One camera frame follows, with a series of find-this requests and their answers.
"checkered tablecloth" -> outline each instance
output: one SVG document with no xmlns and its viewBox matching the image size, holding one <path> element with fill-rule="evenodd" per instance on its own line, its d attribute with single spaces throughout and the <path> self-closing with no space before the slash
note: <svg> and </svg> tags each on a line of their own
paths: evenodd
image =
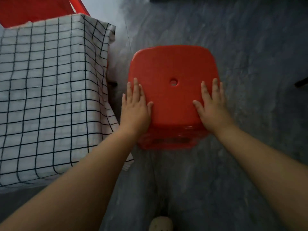
<svg viewBox="0 0 308 231">
<path fill-rule="evenodd" d="M 115 26 L 82 14 L 5 29 L 0 191 L 50 182 L 118 128 L 105 77 L 114 39 Z"/>
</svg>

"person's left hand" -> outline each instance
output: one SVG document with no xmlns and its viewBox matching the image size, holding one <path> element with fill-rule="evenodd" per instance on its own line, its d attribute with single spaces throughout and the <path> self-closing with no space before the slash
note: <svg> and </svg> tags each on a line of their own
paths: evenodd
<svg viewBox="0 0 308 231">
<path fill-rule="evenodd" d="M 122 96 L 122 112 L 119 130 L 132 133 L 136 138 L 147 132 L 151 123 L 153 102 L 146 104 L 142 86 L 134 78 L 134 92 L 127 83 L 127 95 Z"/>
</svg>

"floor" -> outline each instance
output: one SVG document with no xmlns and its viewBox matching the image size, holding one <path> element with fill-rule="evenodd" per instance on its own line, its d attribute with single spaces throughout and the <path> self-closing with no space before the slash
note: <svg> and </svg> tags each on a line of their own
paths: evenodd
<svg viewBox="0 0 308 231">
<path fill-rule="evenodd" d="M 305 0 L 82 0 L 116 25 L 110 46 L 110 103 L 120 116 L 130 60 L 146 47 L 200 45 L 214 55 L 239 126 L 308 164 L 308 11 Z M 209 136 L 189 151 L 132 152 L 101 230 L 147 230 L 168 215 L 177 230 L 285 230 L 256 187 Z M 41 188 L 0 196 L 0 221 Z"/>
</svg>

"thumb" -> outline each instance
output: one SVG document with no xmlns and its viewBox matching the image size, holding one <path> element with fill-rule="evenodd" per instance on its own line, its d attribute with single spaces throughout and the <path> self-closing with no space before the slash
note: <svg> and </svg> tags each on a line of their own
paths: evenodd
<svg viewBox="0 0 308 231">
<path fill-rule="evenodd" d="M 149 114 L 149 116 L 151 116 L 151 114 L 152 114 L 153 102 L 152 102 L 152 101 L 149 102 L 149 103 L 147 104 L 147 106 L 148 106 L 148 114 Z"/>
<path fill-rule="evenodd" d="M 203 108 L 202 104 L 197 100 L 194 100 L 192 103 L 194 104 L 195 108 L 197 109 L 199 116 L 200 117 L 203 116 L 204 108 Z"/>
</svg>

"hand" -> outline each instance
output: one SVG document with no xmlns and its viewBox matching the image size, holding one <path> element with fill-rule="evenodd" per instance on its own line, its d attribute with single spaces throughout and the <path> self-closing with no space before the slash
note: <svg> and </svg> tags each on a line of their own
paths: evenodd
<svg viewBox="0 0 308 231">
<path fill-rule="evenodd" d="M 217 78 L 213 79 L 212 88 L 213 91 L 211 98 L 205 83 L 202 82 L 201 94 L 204 107 L 197 100 L 194 100 L 193 104 L 197 109 L 204 127 L 215 136 L 218 136 L 221 132 L 223 132 L 223 130 L 233 127 L 235 124 L 225 106 L 226 99 L 222 82 L 220 83 L 220 88 L 218 88 Z"/>
<path fill-rule="evenodd" d="M 136 138 L 147 132 L 151 123 L 151 112 L 153 102 L 148 105 L 142 86 L 134 78 L 134 92 L 131 83 L 127 83 L 127 95 L 122 96 L 122 112 L 120 130 L 132 133 Z"/>
</svg>

